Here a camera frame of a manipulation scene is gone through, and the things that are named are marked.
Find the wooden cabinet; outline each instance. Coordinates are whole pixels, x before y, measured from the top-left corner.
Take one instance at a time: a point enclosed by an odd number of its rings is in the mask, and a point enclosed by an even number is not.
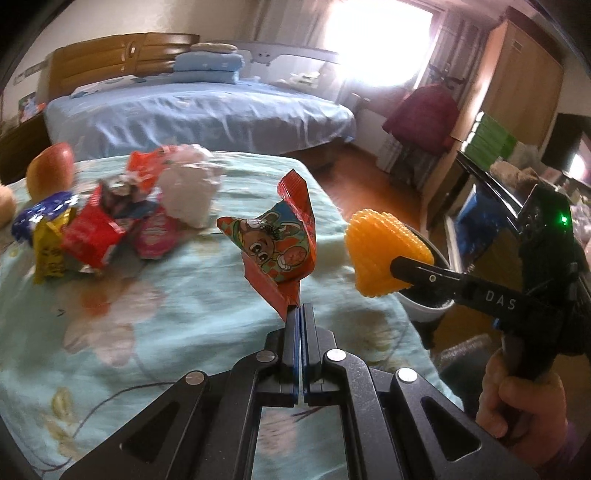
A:
[[[485,111],[518,141],[542,146],[556,111],[563,69],[524,29],[505,20],[491,31],[475,81],[452,136],[465,140],[476,115]],[[449,192],[452,165],[462,142],[441,158],[422,192],[421,228],[428,230]]]

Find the bright sunlight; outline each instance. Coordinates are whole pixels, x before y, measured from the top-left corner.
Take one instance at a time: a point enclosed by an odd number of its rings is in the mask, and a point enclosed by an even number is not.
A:
[[[348,75],[373,86],[401,85],[423,66],[433,14],[396,0],[336,2],[326,48]]]

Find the yellow candy wrapper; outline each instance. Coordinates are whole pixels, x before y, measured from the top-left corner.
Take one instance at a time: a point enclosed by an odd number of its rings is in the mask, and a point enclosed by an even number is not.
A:
[[[43,283],[45,277],[63,277],[64,253],[61,249],[62,231],[76,216],[76,209],[68,208],[64,213],[47,220],[43,218],[33,232],[35,251],[35,276],[33,283]]]

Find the finger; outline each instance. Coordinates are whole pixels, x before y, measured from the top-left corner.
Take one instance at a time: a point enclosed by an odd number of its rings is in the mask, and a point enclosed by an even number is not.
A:
[[[562,382],[552,372],[543,384],[507,377],[499,386],[499,396],[507,405],[534,415],[564,414],[566,409]]]
[[[495,384],[487,384],[482,388],[478,404],[488,410],[496,410],[501,405],[499,388]]]
[[[476,423],[495,438],[501,438],[507,433],[507,422],[500,413],[493,410],[479,408]]]
[[[505,377],[509,375],[501,350],[497,350],[486,364],[485,376],[487,375],[490,376],[490,379],[496,385],[500,385]]]

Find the candy wrapper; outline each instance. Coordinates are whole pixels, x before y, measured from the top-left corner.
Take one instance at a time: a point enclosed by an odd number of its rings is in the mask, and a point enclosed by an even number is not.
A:
[[[98,186],[78,216],[64,230],[61,247],[75,259],[92,268],[104,268],[126,230],[101,207]]]
[[[211,156],[209,150],[199,145],[165,145],[150,153],[132,152],[127,171],[137,177],[140,189],[149,193],[160,174],[170,165],[199,163]]]
[[[158,208],[156,201],[139,188],[132,176],[122,174],[99,180],[100,207],[115,223],[127,232],[142,218],[151,215]]]
[[[212,198],[222,184],[222,172],[221,166],[207,161],[170,165],[158,179],[160,201],[166,213],[194,228],[207,227]]]
[[[76,206],[78,195],[72,192],[58,192],[19,213],[12,224],[12,236],[33,246],[33,232],[42,219],[53,220],[68,208]]]
[[[63,229],[76,216],[76,209],[70,207],[53,220],[42,218],[33,232],[35,251],[35,276],[33,282],[42,283],[45,277],[63,277],[66,270],[64,253],[61,250]]]
[[[134,233],[133,246],[140,258],[157,260],[177,245],[179,237],[178,220],[160,207],[142,221]]]
[[[316,223],[306,181],[295,170],[281,179],[281,202],[255,219],[221,217],[218,228],[242,250],[244,276],[285,321],[299,305],[300,280],[316,264]]]

